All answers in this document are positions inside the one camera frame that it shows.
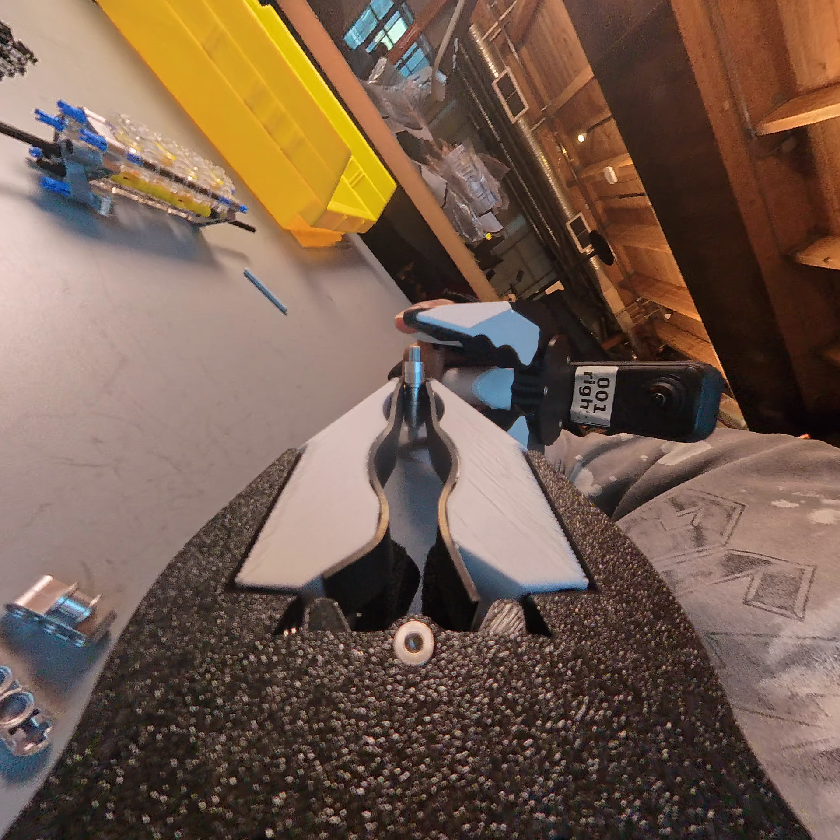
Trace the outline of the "grey desk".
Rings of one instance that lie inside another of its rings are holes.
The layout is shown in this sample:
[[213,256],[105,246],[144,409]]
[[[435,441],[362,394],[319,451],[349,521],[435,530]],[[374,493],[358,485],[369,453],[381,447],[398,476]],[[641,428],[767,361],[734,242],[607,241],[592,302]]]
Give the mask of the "grey desk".
[[[406,298],[364,242],[306,249],[242,182],[255,233],[42,191],[2,138],[2,604],[43,574],[117,613],[74,648],[2,610],[2,663],[55,715],[2,755],[2,832],[44,783],[103,660],[182,546],[279,455],[384,383]],[[244,277],[251,270],[284,316]]]

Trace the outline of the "short grey holed beam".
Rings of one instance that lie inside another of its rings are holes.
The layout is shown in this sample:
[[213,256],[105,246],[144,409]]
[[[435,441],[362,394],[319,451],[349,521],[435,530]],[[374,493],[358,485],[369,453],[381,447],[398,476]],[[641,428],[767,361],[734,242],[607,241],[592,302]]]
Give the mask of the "short grey holed beam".
[[27,759],[48,748],[54,720],[15,677],[13,670],[1,665],[1,742],[16,759]]

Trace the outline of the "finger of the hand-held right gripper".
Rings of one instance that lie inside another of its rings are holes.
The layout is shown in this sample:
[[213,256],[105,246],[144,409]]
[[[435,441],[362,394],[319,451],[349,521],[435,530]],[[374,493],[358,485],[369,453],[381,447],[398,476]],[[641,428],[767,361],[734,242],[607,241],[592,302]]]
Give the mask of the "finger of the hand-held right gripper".
[[521,448],[530,448],[527,418],[512,404],[514,371],[489,367],[476,369],[469,386],[471,405],[502,431],[514,438]]
[[446,302],[413,308],[421,341],[463,351],[492,366],[525,369],[547,349],[547,320],[529,303]]

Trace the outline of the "clear plastic bags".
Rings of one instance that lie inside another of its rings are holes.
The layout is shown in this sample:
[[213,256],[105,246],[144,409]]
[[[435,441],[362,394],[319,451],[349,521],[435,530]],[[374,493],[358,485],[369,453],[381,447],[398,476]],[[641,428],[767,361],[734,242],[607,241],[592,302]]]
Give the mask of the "clear plastic bags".
[[434,85],[445,91],[445,76],[430,67],[405,77],[383,54],[362,80],[378,113],[441,206],[458,235],[469,245],[500,235],[496,211],[508,208],[508,195],[497,174],[508,168],[478,153],[470,140],[437,142],[427,123],[434,104]]

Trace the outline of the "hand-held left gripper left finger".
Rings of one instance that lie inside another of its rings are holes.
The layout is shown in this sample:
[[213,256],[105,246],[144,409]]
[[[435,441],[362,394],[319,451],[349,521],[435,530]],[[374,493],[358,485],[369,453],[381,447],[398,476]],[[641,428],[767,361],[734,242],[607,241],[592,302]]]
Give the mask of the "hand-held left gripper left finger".
[[403,427],[403,383],[389,381],[312,437],[236,573],[237,587],[346,614],[397,617],[411,604],[411,559],[392,542],[384,487]]

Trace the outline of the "grey brick beam assembly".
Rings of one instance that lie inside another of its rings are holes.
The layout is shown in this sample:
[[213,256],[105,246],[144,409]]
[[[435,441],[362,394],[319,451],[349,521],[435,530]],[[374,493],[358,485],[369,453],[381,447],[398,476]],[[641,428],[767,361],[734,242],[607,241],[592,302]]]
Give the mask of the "grey brick beam assembly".
[[402,364],[402,414],[408,443],[416,450],[428,448],[436,417],[435,396],[429,390],[422,348],[412,343]]

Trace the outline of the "grey double-loop brick connector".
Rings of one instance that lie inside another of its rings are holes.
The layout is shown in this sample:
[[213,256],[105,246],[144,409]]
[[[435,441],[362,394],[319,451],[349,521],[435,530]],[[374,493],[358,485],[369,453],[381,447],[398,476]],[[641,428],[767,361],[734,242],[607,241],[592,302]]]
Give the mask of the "grey double-loop brick connector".
[[76,648],[98,644],[117,618],[113,609],[102,605],[102,595],[88,595],[78,583],[67,584],[50,574],[7,602],[5,609]]

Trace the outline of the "yellow and clear brick model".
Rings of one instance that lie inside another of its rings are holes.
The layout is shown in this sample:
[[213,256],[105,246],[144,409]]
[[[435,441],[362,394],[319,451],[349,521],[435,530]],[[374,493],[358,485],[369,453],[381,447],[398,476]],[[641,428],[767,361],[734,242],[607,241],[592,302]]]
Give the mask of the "yellow and clear brick model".
[[54,131],[51,140],[2,122],[2,135],[27,145],[42,189],[108,216],[116,198],[127,198],[187,221],[196,228],[243,222],[247,206],[235,197],[226,171],[129,116],[107,119],[58,100],[58,113],[35,110]]

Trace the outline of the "thin grey axle rod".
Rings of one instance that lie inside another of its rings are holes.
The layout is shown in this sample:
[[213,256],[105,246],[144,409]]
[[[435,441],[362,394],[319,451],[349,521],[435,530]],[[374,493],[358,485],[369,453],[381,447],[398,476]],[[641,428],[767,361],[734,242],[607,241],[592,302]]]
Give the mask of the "thin grey axle rod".
[[244,269],[243,275],[247,279],[247,281],[255,289],[257,289],[259,293],[265,299],[267,299],[277,310],[279,310],[284,316],[288,316],[287,306],[250,269]]

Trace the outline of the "large yellow parts bin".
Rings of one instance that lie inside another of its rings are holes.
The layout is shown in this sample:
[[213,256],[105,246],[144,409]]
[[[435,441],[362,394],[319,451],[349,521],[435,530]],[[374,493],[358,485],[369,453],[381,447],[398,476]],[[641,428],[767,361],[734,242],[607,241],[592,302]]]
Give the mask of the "large yellow parts bin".
[[273,7],[99,5],[278,225],[314,225],[350,157],[377,156]]

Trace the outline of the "small yellow parts bin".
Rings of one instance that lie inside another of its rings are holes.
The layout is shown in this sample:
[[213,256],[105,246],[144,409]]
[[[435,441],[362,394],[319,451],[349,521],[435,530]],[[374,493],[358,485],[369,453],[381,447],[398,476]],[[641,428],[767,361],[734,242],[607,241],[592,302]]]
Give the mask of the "small yellow parts bin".
[[376,155],[366,162],[352,156],[327,209],[314,225],[297,215],[280,226],[304,248],[327,248],[336,245],[346,234],[369,230],[382,215],[395,189],[395,181]]

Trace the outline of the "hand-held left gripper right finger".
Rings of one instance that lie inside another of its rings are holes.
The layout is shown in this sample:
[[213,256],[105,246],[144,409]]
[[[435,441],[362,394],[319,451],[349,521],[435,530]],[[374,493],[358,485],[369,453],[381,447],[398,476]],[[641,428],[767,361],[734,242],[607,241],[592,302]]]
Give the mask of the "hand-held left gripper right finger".
[[526,460],[529,428],[513,435],[446,386],[440,425],[455,445],[458,477],[446,503],[450,535],[487,609],[500,599],[583,591],[587,576]]

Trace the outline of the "pile of black brick pins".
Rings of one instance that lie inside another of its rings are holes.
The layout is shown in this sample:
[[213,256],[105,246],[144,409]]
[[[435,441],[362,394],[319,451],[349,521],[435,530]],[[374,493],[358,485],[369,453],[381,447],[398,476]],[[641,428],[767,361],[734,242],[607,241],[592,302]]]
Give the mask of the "pile of black brick pins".
[[13,30],[4,21],[1,31],[1,79],[24,76],[31,66],[38,63],[35,53],[22,41],[15,38]]

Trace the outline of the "light wooden beam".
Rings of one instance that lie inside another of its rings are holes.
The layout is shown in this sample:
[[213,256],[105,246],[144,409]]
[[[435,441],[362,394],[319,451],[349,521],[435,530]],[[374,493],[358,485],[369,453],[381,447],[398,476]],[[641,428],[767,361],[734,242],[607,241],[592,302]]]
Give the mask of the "light wooden beam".
[[458,273],[480,301],[498,302],[500,298],[493,286],[312,8],[305,1],[279,1],[277,5],[423,218],[430,234],[453,261]]

